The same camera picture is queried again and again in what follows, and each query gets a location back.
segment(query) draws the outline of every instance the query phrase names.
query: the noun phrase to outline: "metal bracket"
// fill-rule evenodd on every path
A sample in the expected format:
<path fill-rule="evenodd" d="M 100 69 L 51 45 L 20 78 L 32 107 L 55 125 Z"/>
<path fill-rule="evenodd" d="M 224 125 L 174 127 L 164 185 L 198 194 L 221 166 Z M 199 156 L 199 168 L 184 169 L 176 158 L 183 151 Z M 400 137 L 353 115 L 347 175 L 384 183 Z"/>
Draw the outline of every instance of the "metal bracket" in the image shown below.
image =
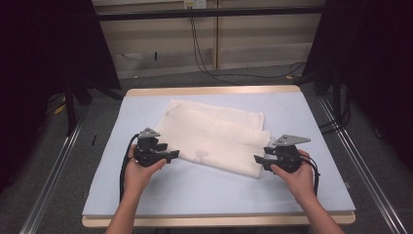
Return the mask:
<path fill-rule="evenodd" d="M 158 134 L 154 130 L 150 128 L 146 128 L 144 131 L 140 132 L 137 138 L 149 138 L 149 137 L 159 137 L 159 136 L 160 134 Z"/>
<path fill-rule="evenodd" d="M 305 143 L 311 141 L 309 138 L 291 135 L 282 135 L 280 138 L 276 139 L 273 145 L 276 146 L 290 146 L 299 143 Z"/>

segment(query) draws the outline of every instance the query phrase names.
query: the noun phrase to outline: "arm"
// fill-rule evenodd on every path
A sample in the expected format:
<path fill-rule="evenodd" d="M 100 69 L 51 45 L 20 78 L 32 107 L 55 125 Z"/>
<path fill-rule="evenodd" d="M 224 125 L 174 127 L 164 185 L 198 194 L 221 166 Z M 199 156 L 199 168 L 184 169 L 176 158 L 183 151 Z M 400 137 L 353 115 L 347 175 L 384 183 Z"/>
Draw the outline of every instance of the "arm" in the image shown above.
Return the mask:
<path fill-rule="evenodd" d="M 133 157 L 134 148 L 135 145 L 131 147 L 129 152 L 130 158 Z M 105 233 L 132 233 L 139 198 L 148 185 L 152 174 L 160 170 L 166 162 L 167 160 L 163 159 L 148 168 L 141 167 L 134 159 L 128 162 L 125 172 L 124 197 Z"/>
<path fill-rule="evenodd" d="M 301 155 L 310 157 L 307 152 L 303 150 L 298 151 Z M 317 199 L 314 193 L 313 171 L 310 165 L 303 163 L 301 168 L 293 174 L 287 173 L 277 167 L 277 165 L 272 165 L 271 169 L 285 181 L 289 191 L 303 209 L 316 233 L 344 233 Z"/>

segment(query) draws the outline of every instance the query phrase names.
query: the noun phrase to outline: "hand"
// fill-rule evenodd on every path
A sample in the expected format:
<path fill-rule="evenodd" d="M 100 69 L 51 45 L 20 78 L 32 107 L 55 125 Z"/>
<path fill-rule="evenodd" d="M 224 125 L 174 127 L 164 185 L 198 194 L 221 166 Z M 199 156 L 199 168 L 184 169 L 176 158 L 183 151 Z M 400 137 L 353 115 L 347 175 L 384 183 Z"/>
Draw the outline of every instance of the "hand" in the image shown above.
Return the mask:
<path fill-rule="evenodd" d="M 304 150 L 298 149 L 298 152 L 304 157 L 310 157 L 310 155 Z M 271 169 L 276 175 L 285 181 L 289 191 L 298 203 L 303 202 L 305 199 L 316 197 L 314 192 L 313 170 L 307 163 L 303 162 L 300 169 L 292 174 L 284 171 L 274 164 L 271 165 Z"/>
<path fill-rule="evenodd" d="M 152 174 L 157 170 L 160 170 L 167 163 L 167 160 L 160 160 L 156 164 L 144 168 L 137 164 L 133 159 L 133 151 L 135 148 L 136 145 L 133 144 L 128 153 L 130 160 L 125 171 L 125 194 L 132 195 L 133 197 L 140 197 L 151 180 Z"/>

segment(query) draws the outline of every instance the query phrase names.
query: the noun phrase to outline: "table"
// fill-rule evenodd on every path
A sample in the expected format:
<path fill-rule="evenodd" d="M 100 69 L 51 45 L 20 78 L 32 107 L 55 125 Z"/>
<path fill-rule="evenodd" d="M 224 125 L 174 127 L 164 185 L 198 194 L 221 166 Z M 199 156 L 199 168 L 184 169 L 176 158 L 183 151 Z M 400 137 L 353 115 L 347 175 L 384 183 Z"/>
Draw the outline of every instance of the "table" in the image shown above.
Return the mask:
<path fill-rule="evenodd" d="M 305 115 L 306 118 L 310 122 L 313 122 L 313 123 L 310 123 L 310 124 L 307 123 L 306 126 L 309 126 L 309 127 L 295 129 L 293 132 L 294 134 L 300 135 L 300 134 L 306 133 L 307 131 L 307 133 L 310 135 L 312 139 L 312 142 L 317 145 L 317 147 L 311 146 L 311 144 L 309 144 L 310 146 L 303 145 L 301 148 L 306 150 L 307 149 L 306 147 L 310 147 L 309 149 L 307 149 L 308 151 L 311 151 L 311 149 L 313 150 L 311 152 L 321 150 L 322 152 L 320 154 L 326 154 L 323 160 L 318 159 L 316 155 L 313 156 L 313 158 L 315 158 L 315 160 L 318 162 L 322 176 L 328 177 L 329 179 L 337 179 L 338 182 L 328 183 L 329 180 L 325 180 L 325 181 L 321 181 L 320 184 L 328 183 L 328 186 L 329 186 L 328 189 L 330 190 L 336 190 L 336 189 L 331 189 L 330 186 L 338 186 L 337 189 L 340 190 L 340 192 L 343 192 L 343 196 L 344 196 L 343 201 L 345 201 L 344 203 L 346 204 L 346 201 L 349 203 L 346 205 L 347 207 L 340 207 L 340 204 L 337 204 L 337 201 L 331 201 L 331 197 L 335 196 L 334 194 L 332 194 L 331 197 L 328 197 L 328 193 L 334 193 L 334 191 L 330 191 L 327 193 L 325 192 L 326 189 L 323 188 L 322 185 L 319 188 L 319 199 L 321 203 L 326 206 L 326 209 L 330 211 L 332 217 L 338 223 L 350 224 L 356 220 L 356 216 L 354 213 L 355 208 L 354 208 L 353 202 L 351 201 L 350 196 L 348 196 L 348 192 L 344 186 L 344 183 L 342 184 L 340 183 L 342 182 L 342 180 L 340 181 L 341 177 L 339 176 L 337 168 L 335 167 L 335 164 L 331 159 L 331 155 L 329 155 L 329 152 L 325 152 L 325 149 L 326 149 L 325 142 L 323 142 L 322 136 L 319 133 L 319 129 L 317 128 L 314 117 L 312 116 L 311 111 L 308 108 L 308 105 L 305 99 L 303 98 L 298 87 L 296 86 L 250 86 L 250 87 L 197 87 L 197 88 L 142 89 L 142 90 L 128 91 L 126 100 L 128 101 L 128 98 L 158 98 L 158 97 L 163 97 L 163 98 L 164 97 L 179 97 L 179 98 L 197 97 L 203 100 L 209 100 L 209 99 L 219 98 L 219 96 L 227 97 L 227 95 L 228 97 L 236 96 L 236 98 L 243 98 L 243 96 L 245 95 L 253 95 L 255 98 L 257 98 L 258 95 L 264 95 L 264 96 L 268 95 L 269 97 L 271 97 L 272 95 L 276 95 L 276 97 L 283 97 L 280 100 L 282 100 L 283 104 L 286 106 L 289 106 L 288 104 L 286 104 L 286 102 L 290 102 L 290 101 L 292 101 L 292 103 L 295 104 L 295 102 L 291 99 L 291 97 L 297 97 L 296 102 L 297 103 L 299 102 L 301 107 L 297 109 L 294 107 L 298 107 L 298 106 L 292 106 L 292 108 L 290 108 L 288 111 L 292 111 L 292 112 L 297 111 L 296 113 L 303 113 L 303 115 Z M 282 105 L 282 103 L 277 103 L 277 101 L 278 101 L 277 99 L 274 99 L 274 102 L 271 102 L 271 99 L 269 99 L 269 103 L 265 103 L 265 104 L 269 106 L 269 108 L 276 108 L 274 107 L 274 105 L 276 104 Z M 125 117 L 125 114 L 123 113 L 123 108 L 124 108 L 124 104 L 123 104 L 123 107 L 121 107 L 118 121 L 115 124 L 111 139 L 112 137 L 117 136 L 116 131 L 119 131 L 118 129 L 120 129 L 121 128 L 120 126 L 122 126 L 122 124 L 120 124 L 120 119 Z M 270 119 L 266 121 L 264 128 L 272 129 L 274 127 L 272 124 L 274 123 L 272 123 L 272 120 Z M 289 124 L 283 124 L 283 125 L 286 128 L 290 128 L 290 129 L 294 128 L 292 127 L 293 125 L 289 125 Z M 108 149 L 108 147 L 110 148 L 111 145 L 115 143 L 115 141 L 111 139 L 109 139 L 108 141 L 108 145 L 106 146 L 104 155 L 102 157 L 102 161 L 105 157 L 108 157 L 105 154 L 110 154 L 110 150 Z M 128 143 L 128 140 L 122 139 L 121 141 L 124 141 L 125 144 Z M 161 173 L 163 173 L 164 171 L 166 171 L 167 173 L 168 170 L 173 170 L 173 167 L 167 167 L 167 169 L 163 170 Z M 270 181 L 277 180 L 278 182 L 280 182 L 279 179 L 277 179 L 276 177 L 274 177 L 273 175 L 269 173 L 262 173 L 261 175 L 262 176 L 260 180 L 268 182 L 267 180 L 270 179 Z M 240 179 L 240 181 L 242 182 L 248 181 L 248 179 L 243 178 L 243 177 L 236 178 L 236 179 Z M 288 197 L 285 197 L 287 196 L 285 195 L 287 193 L 285 189 L 286 188 L 284 188 L 284 190 L 280 189 L 280 191 L 277 191 L 277 192 L 280 192 L 281 196 L 284 199 L 286 199 L 286 202 L 285 202 L 286 205 L 284 206 L 284 208 L 280 208 L 279 212 L 275 212 L 275 213 L 270 213 L 268 211 L 262 212 L 262 211 L 265 211 L 265 208 L 260 208 L 262 209 L 261 213 L 259 211 L 258 212 L 242 211 L 242 213 L 237 213 L 237 208 L 235 208 L 234 212 L 227 213 L 227 214 L 185 214 L 185 212 L 188 213 L 188 210 L 186 210 L 183 212 L 183 214 L 178 214 L 178 215 L 170 215 L 170 214 L 138 215 L 135 219 L 134 225 L 139 226 L 139 227 L 193 227 L 193 226 L 208 227 L 208 226 L 266 226 L 266 225 L 309 224 L 308 219 L 304 216 L 302 212 L 299 211 L 298 205 L 294 206 L 291 202 L 291 199 Z M 91 189 L 90 198 L 94 199 L 94 192 L 92 189 Z M 139 205 L 139 208 L 143 207 L 144 213 L 148 211 L 148 210 L 145 210 L 147 208 L 145 208 L 144 203 L 145 201 L 148 201 L 145 199 L 148 199 L 148 198 L 145 198 L 142 196 L 142 199 Z M 111 216 L 108 214 L 102 214 L 102 215 L 84 214 L 83 224 L 87 227 L 105 227 L 109 224 L 110 219 L 111 219 Z"/>

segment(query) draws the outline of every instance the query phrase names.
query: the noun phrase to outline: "gray floor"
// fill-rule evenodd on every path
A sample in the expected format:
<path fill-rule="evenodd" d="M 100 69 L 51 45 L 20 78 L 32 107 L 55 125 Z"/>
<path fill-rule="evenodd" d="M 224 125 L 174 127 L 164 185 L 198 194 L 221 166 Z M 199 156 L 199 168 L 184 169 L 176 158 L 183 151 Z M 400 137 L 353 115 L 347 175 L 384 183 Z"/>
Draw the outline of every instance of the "gray floor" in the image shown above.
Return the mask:
<path fill-rule="evenodd" d="M 229 72 L 275 75 L 289 71 L 289 66 L 236 69 Z M 284 78 L 252 78 L 243 76 L 215 77 L 237 85 L 281 85 Z M 163 75 L 121 80 L 124 94 L 131 88 L 191 87 L 231 85 L 208 77 L 201 72 Z M 319 124 L 328 122 L 323 108 L 313 92 L 313 84 L 301 87 Z M 99 163 L 111 128 L 116 121 L 120 101 L 92 91 L 94 101 L 88 107 L 77 105 L 77 113 L 85 111 L 85 121 L 58 179 L 48 207 L 42 214 L 37 233 L 102 233 L 82 225 L 81 213 L 88 196 L 95 169 Z M 50 114 L 37 138 L 32 156 L 21 166 L 12 186 L 0 196 L 0 233 L 18 233 L 49 176 L 66 140 L 65 110 Z M 352 102 L 352 119 L 346 127 L 374 178 L 389 198 L 407 231 L 413 231 L 413 173 L 394 155 L 392 147 L 374 134 L 374 126 Z M 394 233 L 377 208 L 359 172 L 335 133 L 324 135 L 343 179 L 351 186 L 349 192 L 357 207 L 355 223 L 343 228 L 348 233 Z M 219 229 L 174 229 L 172 233 L 217 233 Z M 239 228 L 237 233 L 277 233 L 275 228 Z M 154 233 L 155 229 L 136 229 L 135 233 Z"/>

